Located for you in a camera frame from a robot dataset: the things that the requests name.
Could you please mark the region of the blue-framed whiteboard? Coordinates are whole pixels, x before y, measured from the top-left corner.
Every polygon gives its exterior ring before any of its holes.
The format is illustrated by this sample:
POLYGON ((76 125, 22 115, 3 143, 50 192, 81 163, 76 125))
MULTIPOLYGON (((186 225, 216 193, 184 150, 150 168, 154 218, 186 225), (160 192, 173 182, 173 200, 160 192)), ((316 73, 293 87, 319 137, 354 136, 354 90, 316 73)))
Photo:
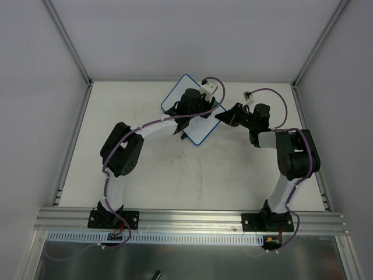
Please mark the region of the blue-framed whiteboard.
MULTIPOLYGON (((182 94, 189 88, 199 90, 200 83, 195 81, 188 74, 185 74, 181 76, 179 81, 162 101, 160 105, 161 109, 163 111, 170 109, 175 102, 181 100, 182 94)), ((193 118, 186 129, 183 130, 184 134, 195 146, 201 145, 220 123, 220 121, 215 118, 215 115, 225 111, 226 109, 220 105, 208 118, 193 118)))

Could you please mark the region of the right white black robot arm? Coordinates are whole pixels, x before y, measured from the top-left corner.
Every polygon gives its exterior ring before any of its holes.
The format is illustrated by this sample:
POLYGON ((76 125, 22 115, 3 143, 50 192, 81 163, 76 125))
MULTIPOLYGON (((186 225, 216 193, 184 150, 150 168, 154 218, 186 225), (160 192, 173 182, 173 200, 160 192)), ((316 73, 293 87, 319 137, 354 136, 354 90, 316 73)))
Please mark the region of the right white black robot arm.
POLYGON ((271 196, 256 214, 241 215, 244 232, 293 232, 290 205, 300 185, 318 172, 321 161, 308 129, 269 129, 270 107, 257 104, 249 112, 241 103, 216 115, 221 122, 249 130, 250 143, 256 148, 276 150, 280 177, 271 196))

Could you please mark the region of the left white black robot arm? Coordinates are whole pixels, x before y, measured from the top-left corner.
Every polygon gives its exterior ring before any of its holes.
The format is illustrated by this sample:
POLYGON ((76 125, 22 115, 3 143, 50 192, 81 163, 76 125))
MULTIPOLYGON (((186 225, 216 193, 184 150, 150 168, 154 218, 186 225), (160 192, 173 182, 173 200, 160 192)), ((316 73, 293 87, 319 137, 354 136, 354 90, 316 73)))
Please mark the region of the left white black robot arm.
POLYGON ((216 84, 210 82, 199 89, 188 88, 180 100, 164 112, 162 118, 137 128, 124 122, 115 125, 100 151, 103 173, 107 178, 103 197, 97 204, 97 212, 108 227, 114 228, 124 221, 121 214, 123 202, 119 199, 121 190, 109 186, 110 178, 126 176, 133 171, 146 140, 178 134, 195 117, 208 118, 220 105, 214 97, 217 88, 216 84))

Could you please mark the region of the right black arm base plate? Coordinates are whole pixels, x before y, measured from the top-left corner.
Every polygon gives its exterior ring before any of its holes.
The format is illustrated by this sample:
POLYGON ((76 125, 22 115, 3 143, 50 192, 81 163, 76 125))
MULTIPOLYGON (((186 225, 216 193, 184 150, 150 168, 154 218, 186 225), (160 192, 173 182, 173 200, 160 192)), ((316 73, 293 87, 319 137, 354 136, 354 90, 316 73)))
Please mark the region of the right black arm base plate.
POLYGON ((242 230, 244 232, 279 232, 294 231, 292 216, 286 213, 243 213, 241 215, 242 230))

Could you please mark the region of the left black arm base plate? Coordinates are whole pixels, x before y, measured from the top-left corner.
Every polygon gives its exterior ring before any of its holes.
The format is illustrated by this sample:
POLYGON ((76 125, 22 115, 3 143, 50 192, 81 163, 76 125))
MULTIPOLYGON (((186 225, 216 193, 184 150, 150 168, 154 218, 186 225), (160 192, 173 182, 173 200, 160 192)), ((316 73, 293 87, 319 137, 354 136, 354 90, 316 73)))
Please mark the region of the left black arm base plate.
MULTIPOLYGON (((122 219, 126 220, 131 230, 137 230, 139 225, 140 212, 138 211, 119 211, 117 213, 122 219)), ((120 218, 111 212, 101 213, 97 209, 90 211, 87 227, 90 229, 119 229, 121 226, 127 229, 127 226, 120 218)))

